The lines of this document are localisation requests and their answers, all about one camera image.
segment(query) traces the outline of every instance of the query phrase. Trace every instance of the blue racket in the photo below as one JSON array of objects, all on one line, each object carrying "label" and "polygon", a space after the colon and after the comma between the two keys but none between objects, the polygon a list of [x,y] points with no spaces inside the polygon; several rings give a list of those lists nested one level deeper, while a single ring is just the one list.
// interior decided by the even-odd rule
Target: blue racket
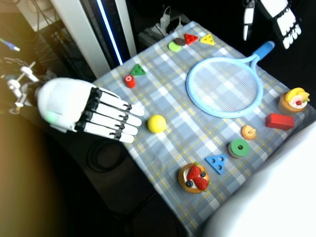
[{"label": "blue racket", "polygon": [[247,58],[214,57],[197,63],[187,76],[189,97],[201,110],[221,118],[252,112],[263,97],[256,65],[274,46],[268,41]]}]

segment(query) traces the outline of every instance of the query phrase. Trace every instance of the racket handle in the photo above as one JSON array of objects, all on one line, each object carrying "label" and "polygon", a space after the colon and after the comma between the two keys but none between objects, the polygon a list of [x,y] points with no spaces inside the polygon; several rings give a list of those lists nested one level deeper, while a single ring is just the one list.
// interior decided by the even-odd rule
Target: racket handle
[{"label": "racket handle", "polygon": [[272,41],[265,42],[260,48],[253,52],[259,56],[259,60],[263,59],[270,51],[275,47],[275,43]]}]

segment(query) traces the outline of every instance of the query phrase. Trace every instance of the red cylinder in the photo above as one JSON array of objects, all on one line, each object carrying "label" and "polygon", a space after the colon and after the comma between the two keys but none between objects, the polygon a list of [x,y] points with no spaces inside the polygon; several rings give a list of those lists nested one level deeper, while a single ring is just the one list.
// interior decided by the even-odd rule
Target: red cylinder
[{"label": "red cylinder", "polygon": [[124,77],[124,83],[128,88],[133,88],[136,86],[135,78],[132,75],[126,75]]}]

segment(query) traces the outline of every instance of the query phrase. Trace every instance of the led light strip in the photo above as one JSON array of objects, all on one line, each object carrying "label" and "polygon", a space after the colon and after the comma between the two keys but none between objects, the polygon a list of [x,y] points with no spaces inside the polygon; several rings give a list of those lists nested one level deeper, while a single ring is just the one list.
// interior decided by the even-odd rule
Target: led light strip
[{"label": "led light strip", "polygon": [[105,14],[104,7],[103,7],[103,5],[102,5],[102,3],[101,3],[101,0],[97,0],[97,3],[98,3],[98,7],[99,7],[99,9],[100,9],[100,12],[101,12],[103,21],[104,21],[104,23],[105,23],[105,27],[107,28],[107,30],[108,30],[108,32],[109,32],[109,36],[110,36],[110,39],[111,39],[111,41],[112,41],[112,45],[113,45],[113,47],[114,47],[115,53],[117,54],[119,64],[122,65],[123,62],[122,62],[122,59],[120,58],[119,50],[118,50],[117,44],[116,44],[116,42],[115,42],[115,40],[114,40],[114,36],[113,36],[113,34],[112,34],[111,27],[110,27],[108,18],[107,18],[106,14]]}]

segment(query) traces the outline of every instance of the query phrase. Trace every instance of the strawberry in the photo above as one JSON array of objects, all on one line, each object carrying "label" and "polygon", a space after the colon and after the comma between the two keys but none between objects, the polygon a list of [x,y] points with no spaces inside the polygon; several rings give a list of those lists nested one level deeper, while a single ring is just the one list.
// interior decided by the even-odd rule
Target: strawberry
[{"label": "strawberry", "polygon": [[193,182],[196,184],[199,190],[204,191],[207,189],[208,181],[206,179],[203,179],[201,177],[194,177]]},{"label": "strawberry", "polygon": [[193,179],[201,174],[201,169],[197,165],[193,165],[188,172],[187,180]]}]

